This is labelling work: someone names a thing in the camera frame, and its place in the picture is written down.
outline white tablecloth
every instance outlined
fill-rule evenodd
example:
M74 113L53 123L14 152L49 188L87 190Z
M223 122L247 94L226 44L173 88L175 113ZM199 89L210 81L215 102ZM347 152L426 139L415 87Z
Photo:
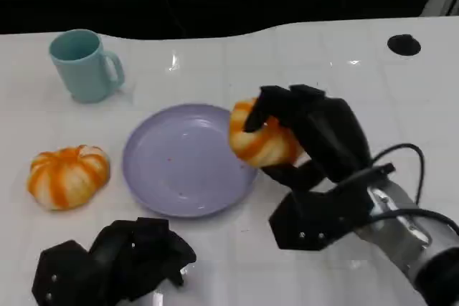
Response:
M422 51L389 51L412 34ZM0 37L0 305L34 305L30 292L43 249L68 239L88 248L116 219L155 216L131 197L120 169L129 133L150 114L183 102L231 108L260 85L305 83L344 97L372 151L399 142L427 156L422 205L456 221L459 152L459 19L384 19L289 24L224 39L132 41L103 37L121 58L127 83L96 105L73 102L50 58L56 34ZM26 192L32 157L87 143L110 156L108 186L80 209L50 213ZM395 181L411 195L418 174L410 152L390 156ZM268 217L286 190L258 176L239 205L202 220L171 220L195 249L188 285L161 285L152 305L423 305L377 248L348 236L323 252L280 251Z

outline orange and white pumpkin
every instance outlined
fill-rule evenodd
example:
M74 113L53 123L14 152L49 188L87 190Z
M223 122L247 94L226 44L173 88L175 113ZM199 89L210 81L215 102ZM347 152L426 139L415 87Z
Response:
M245 121L256 99L236 103L229 120L229 145L236 156L251 166L295 163L303 152L292 132L269 117L266 124L254 133L244 131Z
M109 178L106 154L98 147L80 145L35 157L27 188L43 207L65 210L89 201Z

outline robotic hand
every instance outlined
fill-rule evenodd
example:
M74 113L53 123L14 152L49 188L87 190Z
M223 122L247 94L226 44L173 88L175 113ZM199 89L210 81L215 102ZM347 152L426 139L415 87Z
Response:
M256 131L269 116L290 128L311 157L298 168L263 169L291 189L270 217L281 249L322 250L354 231L376 244L429 306L459 305L459 227L442 214L419 209L418 198L413 202L390 181L391 163L374 165L393 149L372 159L344 100L305 85L264 86L245 131ZM418 150L411 144L394 148L401 147ZM311 191L324 178L336 185L326 193Z

